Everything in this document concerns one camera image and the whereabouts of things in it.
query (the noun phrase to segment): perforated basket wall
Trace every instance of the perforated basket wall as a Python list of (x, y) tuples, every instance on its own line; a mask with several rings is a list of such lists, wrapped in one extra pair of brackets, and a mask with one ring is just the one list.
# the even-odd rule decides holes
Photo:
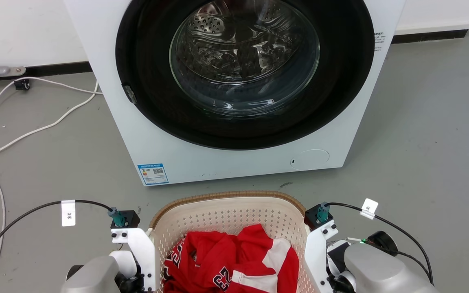
[(238, 235), (242, 228), (261, 223), (271, 238), (287, 239), (300, 259), (298, 292), (314, 292), (303, 254), (307, 232), (305, 208), (290, 195), (274, 191), (211, 193), (171, 202), (153, 217), (150, 228), (160, 253), (167, 254), (188, 231), (220, 231)]

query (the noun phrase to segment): round glass door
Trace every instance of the round glass door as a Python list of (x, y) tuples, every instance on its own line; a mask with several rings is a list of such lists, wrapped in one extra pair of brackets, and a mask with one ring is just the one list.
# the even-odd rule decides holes
[(374, 55), (362, 0), (133, 0), (117, 34), (125, 92), (155, 125), (249, 150), (318, 130), (361, 89)]

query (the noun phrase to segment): white baseboard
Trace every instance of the white baseboard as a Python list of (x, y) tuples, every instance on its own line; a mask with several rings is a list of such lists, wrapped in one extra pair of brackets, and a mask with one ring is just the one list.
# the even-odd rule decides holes
[(422, 24), (420, 26), (398, 26), (395, 35), (410, 35), (414, 33), (456, 31), (469, 29), (469, 20), (448, 24)]

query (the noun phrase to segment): black cable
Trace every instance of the black cable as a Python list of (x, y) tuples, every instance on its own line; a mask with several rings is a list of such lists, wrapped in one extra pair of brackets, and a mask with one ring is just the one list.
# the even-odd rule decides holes
[[(105, 205), (105, 204), (102, 204), (102, 203), (99, 203), (99, 202), (95, 202), (95, 201), (91, 201), (91, 200), (75, 200), (75, 202), (81, 202), (81, 203), (89, 203), (89, 204), (95, 204), (96, 206), (102, 206), (103, 208), (106, 208), (108, 209), (108, 211), (112, 211), (112, 208), (110, 208), (109, 206)], [(40, 210), (41, 208), (46, 208), (47, 206), (53, 206), (55, 204), (61, 204), (61, 201), (54, 201), (54, 202), (50, 202), (50, 203), (47, 203), (47, 204), (43, 204), (42, 206), (38, 206), (37, 208), (32, 208), (30, 211), (27, 211), (26, 213), (24, 213), (23, 215), (19, 216), (17, 219), (15, 219), (12, 223), (10, 223), (8, 226), (5, 227), (5, 229), (3, 229), (0, 233), (0, 238), (5, 234), (5, 232), (7, 232), (7, 230), (10, 229), (10, 227), (12, 227), (15, 223), (17, 223), (18, 221), (20, 221), (20, 219), (30, 215), (31, 213), (37, 211), (37, 210)]]
[(390, 254), (391, 252), (393, 252), (393, 253), (395, 253), (395, 254), (400, 254), (400, 255), (402, 255), (402, 256), (406, 256), (407, 258), (410, 258), (411, 260), (417, 262), (417, 264), (420, 265), (420, 266), (423, 268), (423, 270), (424, 270), (425, 273), (426, 273), (426, 276), (427, 276), (428, 279), (430, 280), (430, 273), (428, 272), (428, 270), (426, 270), (426, 267), (423, 265), (423, 263), (420, 262), (417, 258), (415, 258), (415, 257), (413, 257), (413, 256), (411, 256), (411, 255), (409, 255), (409, 254), (406, 254), (406, 253), (404, 253), (404, 252), (400, 252), (400, 251), (397, 251), (397, 250), (385, 249), (385, 248), (383, 248), (383, 247), (379, 247), (379, 246), (377, 246), (377, 245), (374, 245), (374, 244), (372, 244), (372, 243), (370, 243), (370, 242), (366, 242), (366, 243), (367, 243), (368, 245), (371, 245), (371, 246), (373, 246), (373, 247), (375, 247), (375, 248), (381, 250), (382, 252), (386, 252), (387, 254)]
[[(346, 203), (340, 203), (340, 202), (329, 202), (327, 204), (325, 204), (325, 206), (344, 206), (346, 208), (352, 208), (356, 211), (361, 211), (361, 208), (358, 208), (357, 206), (352, 206), (350, 204), (346, 204)], [(374, 217), (375, 219), (378, 219), (380, 221), (383, 221), (387, 224), (389, 224), (390, 226), (396, 228), (397, 230), (399, 230), (400, 232), (402, 232), (404, 235), (406, 235), (408, 238), (410, 238), (411, 241), (413, 241), (415, 243), (415, 245), (417, 245), (417, 247), (419, 247), (419, 249), (421, 250), (421, 252), (423, 253), (423, 256), (425, 257), (425, 261), (426, 261), (426, 267), (428, 267), (428, 280), (430, 280), (430, 283), (432, 285), (434, 285), (434, 275), (432, 274), (432, 267), (430, 266), (430, 259), (428, 258), (428, 255), (426, 254), (424, 248), (421, 246), (421, 244), (419, 244), (419, 242), (417, 240), (415, 240), (415, 238), (410, 235), (408, 232), (406, 232), (405, 230), (401, 229), (399, 226), (397, 226), (396, 224), (393, 224), (391, 223), (390, 221), (386, 220), (386, 219), (383, 219), (382, 217), (376, 215), (376, 217)]]

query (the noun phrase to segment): white power cord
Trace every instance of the white power cord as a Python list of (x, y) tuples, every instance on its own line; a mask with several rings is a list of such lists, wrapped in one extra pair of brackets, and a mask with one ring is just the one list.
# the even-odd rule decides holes
[[(83, 90), (83, 89), (78, 89), (76, 87), (71, 87), (69, 85), (65, 85), (63, 83), (59, 83), (59, 82), (54, 82), (54, 81), (50, 81), (50, 80), (46, 80), (46, 79), (43, 79), (43, 78), (37, 78), (37, 77), (22, 77), (22, 78), (18, 78), (14, 81), (18, 81), (18, 80), (23, 80), (23, 79), (36, 79), (36, 80), (41, 80), (41, 81), (45, 81), (45, 82), (50, 82), (50, 83), (53, 83), (54, 85), (61, 85), (63, 87), (68, 87), (69, 89), (73, 89), (73, 90), (78, 90), (78, 91), (82, 91), (82, 92), (87, 92), (87, 93), (91, 93), (92, 96), (90, 96), (90, 98), (88, 98), (86, 101), (80, 103), (79, 105), (71, 108), (69, 111), (67, 111), (64, 115), (62, 115), (56, 122), (50, 124), (50, 125), (47, 125), (47, 126), (44, 126), (44, 127), (41, 127), (41, 128), (38, 128), (34, 131), (30, 131), (28, 132), (27, 134), (24, 134), (16, 139), (14, 139), (13, 141), (7, 143), (6, 145), (4, 145), (3, 147), (0, 148), (0, 152), (2, 150), (5, 150), (6, 148), (8, 148), (9, 146), (13, 145), (14, 143), (17, 143), (18, 141), (20, 141), (21, 139), (24, 139), (25, 137), (28, 137), (30, 135), (33, 135), (34, 133), (37, 133), (41, 130), (45, 130), (47, 128), (51, 128), (53, 126), (56, 126), (57, 124), (59, 124), (59, 122), (61, 122), (67, 115), (69, 115), (70, 113), (72, 113), (73, 111), (75, 111), (75, 109), (77, 108), (80, 108), (86, 104), (88, 104), (88, 102), (90, 102), (96, 94), (102, 94), (100, 92), (97, 92), (97, 88), (99, 87), (99, 83), (96, 82), (95, 83), (95, 89), (93, 89), (93, 91), (87, 91), (87, 90)], [(13, 82), (9, 83), (6, 87), (4, 87), (4, 89), (0, 92), (0, 96), (3, 94), (3, 92), (5, 90), (7, 90), (10, 86), (13, 85)], [(5, 229), (5, 226), (6, 226), (6, 206), (5, 206), (5, 198), (3, 196), (3, 192), (1, 190), (1, 186), (0, 186), (0, 197), (1, 197), (1, 207), (2, 207), (2, 227), (1, 227), (1, 230)], [(1, 255), (1, 247), (2, 247), (2, 241), (3, 241), (3, 237), (0, 238), (0, 255)]]

